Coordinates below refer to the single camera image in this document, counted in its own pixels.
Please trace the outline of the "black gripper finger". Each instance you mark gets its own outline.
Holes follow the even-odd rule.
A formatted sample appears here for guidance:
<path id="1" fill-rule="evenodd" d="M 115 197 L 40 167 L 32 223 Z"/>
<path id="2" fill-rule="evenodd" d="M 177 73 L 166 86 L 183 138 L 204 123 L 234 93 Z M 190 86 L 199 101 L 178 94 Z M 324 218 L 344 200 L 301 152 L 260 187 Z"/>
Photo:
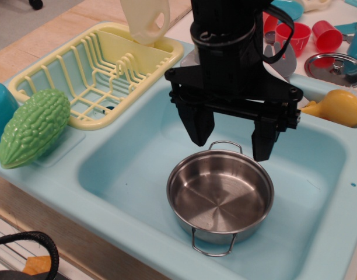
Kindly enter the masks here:
<path id="1" fill-rule="evenodd" d="M 197 146 L 204 146 L 215 126 L 213 112 L 204 106 L 184 103 L 179 103 L 177 109 L 190 139 Z"/>
<path id="2" fill-rule="evenodd" d="M 257 162 L 268 160 L 279 137 L 278 124 L 272 119 L 261 118 L 255 120 L 254 125 L 251 136 L 253 158 Z"/>

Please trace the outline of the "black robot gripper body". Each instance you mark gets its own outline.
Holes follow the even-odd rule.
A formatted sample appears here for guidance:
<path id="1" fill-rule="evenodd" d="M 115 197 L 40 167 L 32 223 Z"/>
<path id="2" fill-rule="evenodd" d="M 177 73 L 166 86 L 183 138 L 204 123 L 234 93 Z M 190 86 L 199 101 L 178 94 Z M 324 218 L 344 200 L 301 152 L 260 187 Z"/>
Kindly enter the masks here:
<path id="1" fill-rule="evenodd" d="M 269 118 L 278 131 L 295 129 L 300 120 L 298 102 L 303 92 L 270 74 L 264 63 L 273 64 L 285 53 L 293 36 L 272 57 L 263 52 L 263 24 L 251 22 L 233 30 L 212 30 L 193 23 L 191 37 L 199 55 L 199 65 L 171 68 L 172 103 L 204 106 L 214 113 L 259 120 Z"/>

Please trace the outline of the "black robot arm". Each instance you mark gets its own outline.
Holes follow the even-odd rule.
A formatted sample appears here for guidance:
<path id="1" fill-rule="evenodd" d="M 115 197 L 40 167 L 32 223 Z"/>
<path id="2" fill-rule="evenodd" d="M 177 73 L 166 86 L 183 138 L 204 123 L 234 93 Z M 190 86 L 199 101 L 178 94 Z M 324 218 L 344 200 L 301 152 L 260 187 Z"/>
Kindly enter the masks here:
<path id="1" fill-rule="evenodd" d="M 172 68 L 165 78 L 170 97 L 191 140 L 203 146 L 214 130 L 214 114 L 253 120 L 253 158 L 270 158 L 281 132 L 296 128 L 303 92 L 265 69 L 282 58 L 263 52 L 263 14 L 295 31 L 292 18 L 271 1 L 192 1 L 191 38 L 199 64 Z"/>

